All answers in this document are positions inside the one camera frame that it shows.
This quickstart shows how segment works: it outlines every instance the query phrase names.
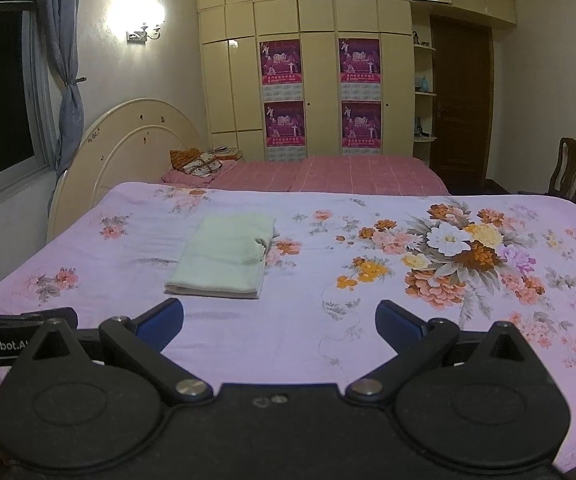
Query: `window frame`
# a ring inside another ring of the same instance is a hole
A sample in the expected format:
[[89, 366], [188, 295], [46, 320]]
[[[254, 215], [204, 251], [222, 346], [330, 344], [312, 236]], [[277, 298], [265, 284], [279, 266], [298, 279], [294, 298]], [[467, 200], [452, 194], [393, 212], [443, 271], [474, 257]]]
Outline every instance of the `window frame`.
[[0, 11], [22, 12], [22, 73], [34, 152], [32, 157], [0, 171], [2, 200], [29, 177], [52, 166], [54, 158], [56, 134], [50, 103], [46, 44], [39, 34], [35, 9], [34, 0], [0, 0]]

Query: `chair backrest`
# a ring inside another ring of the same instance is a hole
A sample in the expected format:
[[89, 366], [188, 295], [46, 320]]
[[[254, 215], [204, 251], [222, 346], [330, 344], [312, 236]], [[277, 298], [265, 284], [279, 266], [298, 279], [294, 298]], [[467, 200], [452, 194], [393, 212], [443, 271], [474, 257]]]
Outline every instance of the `chair backrest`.
[[[565, 169], [562, 172], [566, 156]], [[566, 198], [576, 203], [576, 140], [570, 137], [563, 137], [559, 143], [559, 160], [556, 163], [556, 169], [550, 179], [548, 195]]]

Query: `curtain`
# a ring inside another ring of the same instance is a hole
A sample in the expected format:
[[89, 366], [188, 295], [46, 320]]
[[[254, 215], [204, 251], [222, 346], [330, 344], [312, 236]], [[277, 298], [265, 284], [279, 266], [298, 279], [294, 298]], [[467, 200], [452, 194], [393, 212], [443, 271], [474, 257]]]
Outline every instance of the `curtain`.
[[62, 107], [59, 112], [59, 136], [54, 169], [61, 176], [68, 169], [84, 128], [84, 107], [77, 79], [77, 12], [79, 0], [36, 0], [39, 20], [46, 36], [49, 62], [63, 81]]

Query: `bed headboard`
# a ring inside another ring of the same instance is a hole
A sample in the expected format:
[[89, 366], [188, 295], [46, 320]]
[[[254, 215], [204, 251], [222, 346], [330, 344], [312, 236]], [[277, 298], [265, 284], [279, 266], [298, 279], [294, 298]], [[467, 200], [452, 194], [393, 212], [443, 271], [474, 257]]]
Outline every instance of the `bed headboard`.
[[105, 113], [81, 139], [59, 179], [50, 207], [47, 241], [63, 233], [123, 182], [159, 182], [170, 150], [201, 148], [188, 118], [156, 99], [135, 99]]

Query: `metal screw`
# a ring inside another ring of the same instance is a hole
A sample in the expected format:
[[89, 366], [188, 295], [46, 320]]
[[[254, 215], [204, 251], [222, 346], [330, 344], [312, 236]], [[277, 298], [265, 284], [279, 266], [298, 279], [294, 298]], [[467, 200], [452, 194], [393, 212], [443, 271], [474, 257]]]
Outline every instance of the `metal screw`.
[[275, 404], [285, 404], [288, 402], [288, 396], [285, 395], [273, 395], [270, 400]]
[[200, 379], [184, 379], [175, 386], [177, 392], [188, 397], [200, 396], [208, 389], [208, 384]]
[[383, 384], [376, 379], [359, 379], [350, 385], [351, 390], [359, 395], [376, 395], [383, 390]]

